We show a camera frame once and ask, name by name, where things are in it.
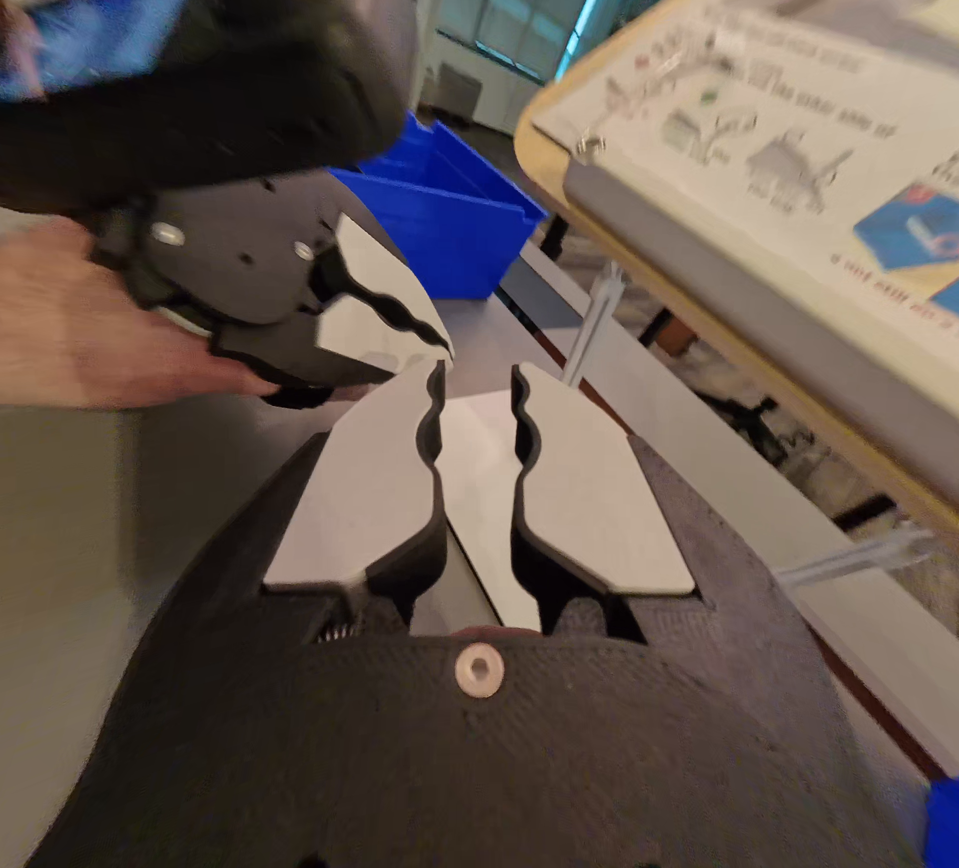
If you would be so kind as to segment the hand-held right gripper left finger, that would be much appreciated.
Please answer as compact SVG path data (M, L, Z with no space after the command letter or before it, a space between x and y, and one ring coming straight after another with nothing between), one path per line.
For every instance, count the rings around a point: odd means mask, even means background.
M447 560L437 467L446 372L444 362L418 362L337 422L264 575L266 591L332 591L353 612L386 598L412 622Z

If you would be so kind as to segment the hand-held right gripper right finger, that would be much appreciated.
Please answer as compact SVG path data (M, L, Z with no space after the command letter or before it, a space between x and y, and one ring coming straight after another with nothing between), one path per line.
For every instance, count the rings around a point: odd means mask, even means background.
M634 599L697 597L697 585L628 432L585 395L524 362L511 371L514 452L511 570L543 634L568 604L598 605L610 635Z

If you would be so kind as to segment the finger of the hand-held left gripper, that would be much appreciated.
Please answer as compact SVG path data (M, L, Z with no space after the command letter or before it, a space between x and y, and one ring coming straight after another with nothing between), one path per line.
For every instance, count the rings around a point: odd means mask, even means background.
M454 360L448 346L396 327L353 296L334 298L317 315L296 310L276 323L223 323L212 353L298 391L381 384L424 361Z
M413 271L355 220L340 215L317 255L315 344L328 353L450 353L450 336Z

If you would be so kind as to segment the grey desk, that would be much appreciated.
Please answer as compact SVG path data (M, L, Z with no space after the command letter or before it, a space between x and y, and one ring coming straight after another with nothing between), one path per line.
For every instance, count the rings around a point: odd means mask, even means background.
M796 545L821 538L818 548L838 549L811 504L774 482L670 372L637 366L622 375L625 401L609 399L617 414L753 548L782 539L786 551L786 529L801 521ZM123 415L2 408L2 866L25 864L72 789L157 600L259 484L348 407L297 415L209 395ZM881 734L879 708L867 710L853 684L838 692L871 778L920 851L929 779L891 729Z

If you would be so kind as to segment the person's left hand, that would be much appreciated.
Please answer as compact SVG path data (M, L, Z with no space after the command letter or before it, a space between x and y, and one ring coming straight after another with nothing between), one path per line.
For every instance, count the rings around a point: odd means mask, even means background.
M2 238L2 406L123 410L278 391L139 309L117 275L89 260L91 244L62 218Z

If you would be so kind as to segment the blue plastic bin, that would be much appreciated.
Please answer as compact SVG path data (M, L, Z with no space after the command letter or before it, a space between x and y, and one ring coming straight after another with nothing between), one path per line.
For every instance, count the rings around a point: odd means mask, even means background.
M454 131L411 113L388 151L330 174L371 211L433 299L490 298L546 217Z

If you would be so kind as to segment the pale grey plate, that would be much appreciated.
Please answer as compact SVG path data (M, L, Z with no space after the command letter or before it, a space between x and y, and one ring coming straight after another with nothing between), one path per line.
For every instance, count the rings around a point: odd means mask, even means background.
M446 402L437 467L446 515L498 620L539 631L536 601L511 565L511 526L520 462L508 390Z

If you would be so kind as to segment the silver screw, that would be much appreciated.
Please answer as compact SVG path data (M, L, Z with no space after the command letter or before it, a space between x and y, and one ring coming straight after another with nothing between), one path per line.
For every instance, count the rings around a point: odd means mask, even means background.
M569 349L561 374L561 382L577 390L594 350L600 345L604 330L613 320L626 287L625 273L616 261L608 261L591 290L590 304Z
M772 574L780 586L792 590L869 570L897 571L928 560L934 541L931 531L909 522L850 549Z

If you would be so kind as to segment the dark floor box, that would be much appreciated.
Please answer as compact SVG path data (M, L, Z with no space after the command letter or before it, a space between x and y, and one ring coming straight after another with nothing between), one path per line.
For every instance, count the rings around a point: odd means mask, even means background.
M462 127L473 123L482 94L482 82L448 62L441 62L435 76L432 107L437 117Z

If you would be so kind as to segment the tilted wooden board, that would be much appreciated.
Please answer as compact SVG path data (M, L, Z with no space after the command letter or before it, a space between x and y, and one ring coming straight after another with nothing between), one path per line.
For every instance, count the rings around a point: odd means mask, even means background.
M957 547L957 368L856 306L786 292L810 282L785 260L720 251L702 238L707 211L656 184L634 192L540 132L534 116L593 81L646 25L690 0L663 0L550 84L524 111L515 148L524 172L559 214L652 284L655 294L784 405L870 483Z

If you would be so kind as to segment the printed instruction sheet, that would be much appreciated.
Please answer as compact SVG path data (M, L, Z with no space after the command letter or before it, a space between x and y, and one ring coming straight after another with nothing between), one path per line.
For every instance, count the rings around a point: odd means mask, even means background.
M534 116L957 368L957 0L690 0Z

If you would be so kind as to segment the blue plastic piece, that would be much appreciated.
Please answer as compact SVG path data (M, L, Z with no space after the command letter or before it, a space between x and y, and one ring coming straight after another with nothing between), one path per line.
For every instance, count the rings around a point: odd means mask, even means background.
M958 867L958 778L930 786L928 827L923 852L926 867Z

